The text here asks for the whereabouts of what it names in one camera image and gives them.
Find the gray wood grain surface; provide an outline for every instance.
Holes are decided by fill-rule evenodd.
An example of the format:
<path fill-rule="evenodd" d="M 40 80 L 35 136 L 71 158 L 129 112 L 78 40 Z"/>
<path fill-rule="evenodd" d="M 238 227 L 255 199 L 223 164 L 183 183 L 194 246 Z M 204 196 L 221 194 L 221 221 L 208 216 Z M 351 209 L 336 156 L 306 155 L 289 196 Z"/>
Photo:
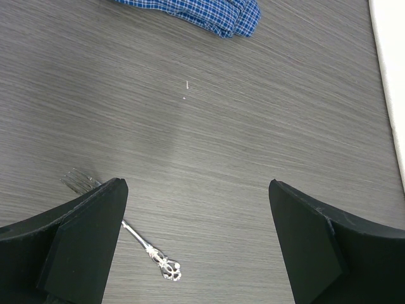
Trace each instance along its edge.
<path fill-rule="evenodd" d="M 125 178 L 126 218 L 182 264 L 165 281 L 122 230 L 103 303 L 293 303 L 274 178 L 405 228 L 367 1 L 260 1 L 229 40 L 112 1 L 0 1 L 0 226 L 74 198 L 74 166 Z"/>

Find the fork tines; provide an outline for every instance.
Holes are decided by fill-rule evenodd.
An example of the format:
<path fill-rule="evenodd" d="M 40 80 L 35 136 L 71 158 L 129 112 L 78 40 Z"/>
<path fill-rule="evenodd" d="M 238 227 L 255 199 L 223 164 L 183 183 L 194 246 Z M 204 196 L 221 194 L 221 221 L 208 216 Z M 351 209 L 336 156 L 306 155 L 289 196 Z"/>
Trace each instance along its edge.
<path fill-rule="evenodd" d="M 73 168 L 72 171 L 65 174 L 60 181 L 80 195 L 83 195 L 101 185 L 100 182 L 76 168 Z"/>

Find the silver fork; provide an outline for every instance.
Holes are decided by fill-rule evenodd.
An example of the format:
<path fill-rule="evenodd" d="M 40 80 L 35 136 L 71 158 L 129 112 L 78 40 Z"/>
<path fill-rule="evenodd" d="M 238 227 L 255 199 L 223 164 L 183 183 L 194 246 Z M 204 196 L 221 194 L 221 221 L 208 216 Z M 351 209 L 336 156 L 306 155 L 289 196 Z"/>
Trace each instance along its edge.
<path fill-rule="evenodd" d="M 101 185 L 99 181 L 75 168 L 64 175 L 60 181 L 79 195 L 83 195 Z M 172 281 L 180 280 L 182 273 L 180 272 L 179 263 L 169 260 L 160 250 L 145 241 L 134 229 L 131 228 L 131 226 L 128 225 L 125 219 L 122 220 L 121 224 L 122 227 L 131 233 L 131 235 L 144 247 L 152 261 L 154 261 L 160 268 L 162 276 L 165 279 Z"/>

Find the ornate fork handle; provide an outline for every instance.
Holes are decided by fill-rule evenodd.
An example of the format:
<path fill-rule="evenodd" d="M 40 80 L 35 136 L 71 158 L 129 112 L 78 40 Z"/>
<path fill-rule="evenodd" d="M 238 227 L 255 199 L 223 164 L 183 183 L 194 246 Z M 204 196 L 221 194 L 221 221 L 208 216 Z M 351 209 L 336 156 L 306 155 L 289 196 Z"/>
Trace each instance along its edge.
<path fill-rule="evenodd" d="M 162 276 L 165 279 L 172 281 L 180 280 L 182 273 L 180 272 L 180 264 L 178 262 L 169 260 L 168 257 L 165 256 L 160 250 L 156 249 L 147 241 L 142 239 L 142 237 L 137 234 L 137 232 L 133 230 L 126 221 L 122 220 L 121 224 L 145 248 L 152 261 L 154 261 L 160 268 Z"/>

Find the checkered fabric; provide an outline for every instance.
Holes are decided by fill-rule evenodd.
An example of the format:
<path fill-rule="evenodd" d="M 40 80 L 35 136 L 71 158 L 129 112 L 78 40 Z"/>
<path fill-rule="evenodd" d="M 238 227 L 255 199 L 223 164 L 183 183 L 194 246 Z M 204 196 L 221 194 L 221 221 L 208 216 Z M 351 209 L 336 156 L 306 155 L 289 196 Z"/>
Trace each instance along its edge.
<path fill-rule="evenodd" d="M 256 0 L 115 0 L 187 20 L 220 37 L 252 36 L 260 19 Z"/>

